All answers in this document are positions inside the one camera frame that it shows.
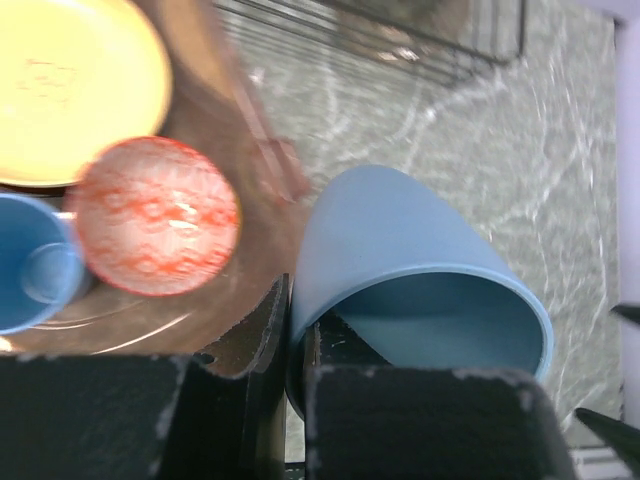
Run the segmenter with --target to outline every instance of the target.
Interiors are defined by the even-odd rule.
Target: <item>red and white patterned bowl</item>
[[[168,138],[109,147],[69,193],[68,208],[91,270],[140,295],[201,286],[239,240],[231,185],[207,157]]]

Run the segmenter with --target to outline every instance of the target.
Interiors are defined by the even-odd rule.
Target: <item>blue cup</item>
[[[0,334],[58,313],[89,285],[71,228],[46,203],[0,194]]]
[[[330,309],[396,366],[510,367],[541,379],[551,363],[540,301],[456,210],[392,168],[336,177],[306,226],[286,383],[301,416],[304,335]]]

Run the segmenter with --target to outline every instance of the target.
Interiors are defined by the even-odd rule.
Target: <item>white marble vein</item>
[[[399,168],[459,209],[541,298],[557,339],[546,387],[570,443],[586,444],[572,409],[619,410],[619,334],[607,315],[617,291],[613,26],[539,0],[528,28],[524,61],[456,90],[301,39],[239,45],[316,192],[354,165]],[[288,458],[300,458],[300,424],[288,425]]]

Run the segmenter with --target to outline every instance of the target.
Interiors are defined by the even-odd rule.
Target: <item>metal wire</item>
[[[422,1],[426,5],[436,1],[447,5],[447,1],[464,0]],[[415,20],[403,22],[393,15],[383,16],[379,10],[368,8],[375,3],[220,0],[216,5],[225,13],[227,28],[244,41],[308,59],[313,58],[318,46],[335,48],[443,85],[468,80],[493,66],[504,66],[524,52],[527,0],[470,0],[467,17],[455,35],[440,34],[437,28],[424,28]],[[393,4],[394,0],[386,0],[385,8],[394,8]],[[242,22],[240,28],[238,22],[232,21],[234,16],[260,28],[247,27],[247,22]]]

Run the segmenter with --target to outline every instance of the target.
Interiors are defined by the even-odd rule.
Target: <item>wire dish rack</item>
[[[308,61],[329,47],[447,86],[507,65],[525,48],[526,0],[215,3],[244,42]]]

